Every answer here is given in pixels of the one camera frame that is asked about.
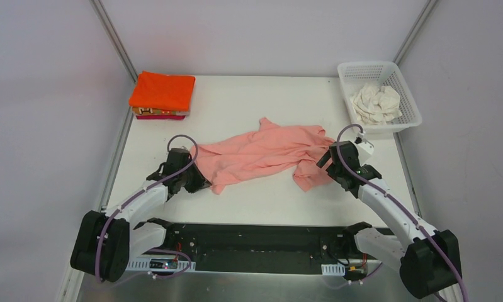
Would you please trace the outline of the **pink t-shirt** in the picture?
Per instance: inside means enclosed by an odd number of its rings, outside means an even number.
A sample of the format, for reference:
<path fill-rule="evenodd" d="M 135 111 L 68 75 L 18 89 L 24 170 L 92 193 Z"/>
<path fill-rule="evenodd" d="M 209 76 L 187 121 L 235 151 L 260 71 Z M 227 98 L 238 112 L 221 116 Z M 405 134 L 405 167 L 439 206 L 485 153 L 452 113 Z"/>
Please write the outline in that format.
<path fill-rule="evenodd" d="M 221 194 L 229 185 L 272 176 L 294 168 L 292 178 L 304 192 L 331 182 L 317 166 L 334 139 L 319 125 L 279 126 L 262 118 L 259 129 L 224 141 L 192 147 L 195 164 Z"/>

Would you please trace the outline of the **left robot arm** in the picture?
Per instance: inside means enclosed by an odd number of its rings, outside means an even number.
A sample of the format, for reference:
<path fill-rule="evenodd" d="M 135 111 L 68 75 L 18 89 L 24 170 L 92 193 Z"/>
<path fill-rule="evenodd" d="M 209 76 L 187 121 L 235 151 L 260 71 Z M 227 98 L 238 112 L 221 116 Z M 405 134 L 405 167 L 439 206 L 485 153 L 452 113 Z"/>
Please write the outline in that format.
<path fill-rule="evenodd" d="M 100 281 L 116 282 L 130 260 L 165 241 L 172 224 L 151 218 L 151 211 L 164 206 L 182 189 L 193 194 L 210 185 L 190 151 L 170 149 L 166 161 L 124 202 L 83 216 L 70 266 Z"/>

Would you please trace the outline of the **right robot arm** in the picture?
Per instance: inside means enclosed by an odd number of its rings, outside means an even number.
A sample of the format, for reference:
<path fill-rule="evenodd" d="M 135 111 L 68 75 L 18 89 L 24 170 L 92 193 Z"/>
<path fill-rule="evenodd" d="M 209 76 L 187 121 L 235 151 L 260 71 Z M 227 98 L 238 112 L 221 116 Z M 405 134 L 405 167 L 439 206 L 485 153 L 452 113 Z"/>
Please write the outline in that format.
<path fill-rule="evenodd" d="M 341 187 L 362 201 L 395 235 L 382 235 L 369 223 L 347 227 L 342 237 L 343 252 L 361 252 L 398 272 L 408 292 L 416 298 L 462 283 L 460 250 L 457 237 L 449 230 L 439 231 L 408 210 L 391 192 L 381 174 L 371 165 L 362 165 L 359 155 L 371 144 L 333 143 L 317 166 Z"/>

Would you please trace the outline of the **magenta folded t-shirt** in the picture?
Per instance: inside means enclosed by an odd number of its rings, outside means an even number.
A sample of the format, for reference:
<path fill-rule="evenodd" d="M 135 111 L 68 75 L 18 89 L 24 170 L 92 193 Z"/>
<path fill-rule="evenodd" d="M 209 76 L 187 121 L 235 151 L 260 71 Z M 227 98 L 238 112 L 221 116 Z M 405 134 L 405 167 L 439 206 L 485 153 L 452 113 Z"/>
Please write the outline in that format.
<path fill-rule="evenodd" d="M 138 120 L 184 120 L 182 115 L 135 115 Z"/>

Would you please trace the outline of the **orange folded t-shirt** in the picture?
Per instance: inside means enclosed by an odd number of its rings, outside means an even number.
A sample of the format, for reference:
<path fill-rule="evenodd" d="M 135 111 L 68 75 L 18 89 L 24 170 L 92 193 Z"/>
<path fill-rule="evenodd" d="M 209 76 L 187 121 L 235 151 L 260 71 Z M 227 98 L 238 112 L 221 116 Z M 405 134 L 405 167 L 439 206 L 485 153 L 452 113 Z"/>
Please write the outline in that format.
<path fill-rule="evenodd" d="M 129 98 L 138 108 L 189 111 L 196 78 L 192 75 L 165 75 L 143 71 Z"/>

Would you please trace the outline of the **white crumpled t-shirt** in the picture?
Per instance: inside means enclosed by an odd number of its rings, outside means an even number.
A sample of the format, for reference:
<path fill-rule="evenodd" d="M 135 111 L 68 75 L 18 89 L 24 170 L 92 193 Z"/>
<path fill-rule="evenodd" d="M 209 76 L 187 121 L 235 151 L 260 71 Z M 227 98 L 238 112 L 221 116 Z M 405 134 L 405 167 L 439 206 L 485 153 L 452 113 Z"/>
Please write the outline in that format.
<path fill-rule="evenodd" d="M 366 83 L 349 100 L 357 121 L 365 125 L 386 125 L 403 115 L 400 94 L 391 86 Z"/>

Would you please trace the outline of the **white plastic basket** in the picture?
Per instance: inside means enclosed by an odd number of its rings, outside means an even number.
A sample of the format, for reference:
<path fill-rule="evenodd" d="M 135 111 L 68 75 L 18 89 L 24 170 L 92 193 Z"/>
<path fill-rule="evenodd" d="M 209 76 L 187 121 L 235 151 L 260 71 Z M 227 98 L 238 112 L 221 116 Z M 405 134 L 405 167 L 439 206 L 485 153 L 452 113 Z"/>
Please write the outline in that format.
<path fill-rule="evenodd" d="M 337 71 L 341 92 L 351 122 L 361 124 L 369 133 L 397 133 L 421 124 L 420 112 L 403 75 L 395 63 L 388 61 L 348 62 L 339 64 Z M 400 110 L 403 115 L 386 125 L 365 125 L 358 122 L 349 98 L 366 83 L 394 88 L 400 94 Z"/>

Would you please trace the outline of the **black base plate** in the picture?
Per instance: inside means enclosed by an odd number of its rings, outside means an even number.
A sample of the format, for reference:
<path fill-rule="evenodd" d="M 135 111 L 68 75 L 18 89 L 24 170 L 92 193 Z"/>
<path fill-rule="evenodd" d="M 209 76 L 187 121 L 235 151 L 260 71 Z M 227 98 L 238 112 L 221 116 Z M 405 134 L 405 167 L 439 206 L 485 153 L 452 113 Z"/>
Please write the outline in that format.
<path fill-rule="evenodd" d="M 373 257 L 343 252 L 343 226 L 183 224 L 170 226 L 164 243 L 138 258 L 196 262 L 194 271 L 322 274 L 322 264 L 341 264 L 362 274 Z"/>

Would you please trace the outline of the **left corner frame post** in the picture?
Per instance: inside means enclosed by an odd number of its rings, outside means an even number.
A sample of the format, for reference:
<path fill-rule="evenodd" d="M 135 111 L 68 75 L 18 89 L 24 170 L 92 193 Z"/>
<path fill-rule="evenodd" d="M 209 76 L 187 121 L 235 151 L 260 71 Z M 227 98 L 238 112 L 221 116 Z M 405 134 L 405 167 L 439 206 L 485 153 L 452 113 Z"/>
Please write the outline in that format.
<path fill-rule="evenodd" d="M 121 60 L 127 74 L 130 76 L 131 80 L 133 82 L 137 82 L 138 79 L 138 72 L 136 68 L 133 65 L 133 62 L 130 58 L 130 56 L 127 53 L 127 50 L 119 37 L 119 34 L 110 18 L 110 15 L 108 14 L 102 0 L 89 0 L 91 6 L 94 9 L 94 12 L 96 13 L 96 16 L 98 17 L 105 33 L 107 34 L 108 38 L 110 39 L 110 42 L 112 46 L 115 49 L 116 54 L 119 56 L 119 59 Z"/>

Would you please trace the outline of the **corner frame post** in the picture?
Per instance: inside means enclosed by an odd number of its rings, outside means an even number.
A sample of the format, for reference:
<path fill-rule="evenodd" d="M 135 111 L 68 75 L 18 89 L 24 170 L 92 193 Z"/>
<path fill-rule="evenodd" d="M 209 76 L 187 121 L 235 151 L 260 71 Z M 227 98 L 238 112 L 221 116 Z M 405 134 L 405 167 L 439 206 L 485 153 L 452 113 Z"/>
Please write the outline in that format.
<path fill-rule="evenodd" d="M 412 25 L 411 29 L 409 30 L 407 36 L 405 37 L 404 41 L 402 42 L 398 52 L 393 58 L 393 62 L 396 65 L 400 65 L 404 59 L 406 58 L 411 46 L 415 43 L 417 37 L 419 36 L 420 32 L 422 31 L 424 25 L 427 23 L 431 15 L 433 14 L 434 10 L 440 3 L 440 0 L 427 0 L 422 7 L 421 12 L 419 13 L 418 17 L 414 21 L 414 24 Z"/>
<path fill-rule="evenodd" d="M 107 34 L 108 38 L 110 39 L 110 42 L 112 46 L 115 49 L 116 54 L 119 56 L 119 59 L 121 60 L 127 74 L 130 76 L 131 80 L 133 82 L 137 82 L 138 79 L 138 72 L 136 68 L 133 65 L 133 62 L 130 58 L 130 56 L 127 53 L 127 50 L 119 37 L 119 34 L 110 18 L 110 15 L 108 14 L 102 0 L 89 0 L 91 6 L 94 9 L 94 12 L 96 13 L 96 16 L 98 17 L 105 33 Z"/>

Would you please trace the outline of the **right corner frame post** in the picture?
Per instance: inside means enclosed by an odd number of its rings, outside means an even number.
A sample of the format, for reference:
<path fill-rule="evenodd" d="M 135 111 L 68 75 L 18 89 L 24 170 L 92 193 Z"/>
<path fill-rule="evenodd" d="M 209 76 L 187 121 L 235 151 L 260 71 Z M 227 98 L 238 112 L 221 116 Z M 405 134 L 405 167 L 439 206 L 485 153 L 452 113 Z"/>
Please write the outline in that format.
<path fill-rule="evenodd" d="M 419 36 L 420 32 L 422 31 L 424 25 L 427 23 L 431 15 L 433 14 L 434 10 L 440 3 L 440 0 L 427 0 L 422 7 L 421 12 L 419 13 L 418 17 L 414 21 L 414 24 L 412 25 L 411 29 L 409 30 L 407 36 L 405 37 L 404 41 L 402 42 L 398 52 L 393 58 L 393 62 L 396 65 L 400 65 L 404 59 L 406 58 L 411 46 L 415 43 L 417 37 Z"/>

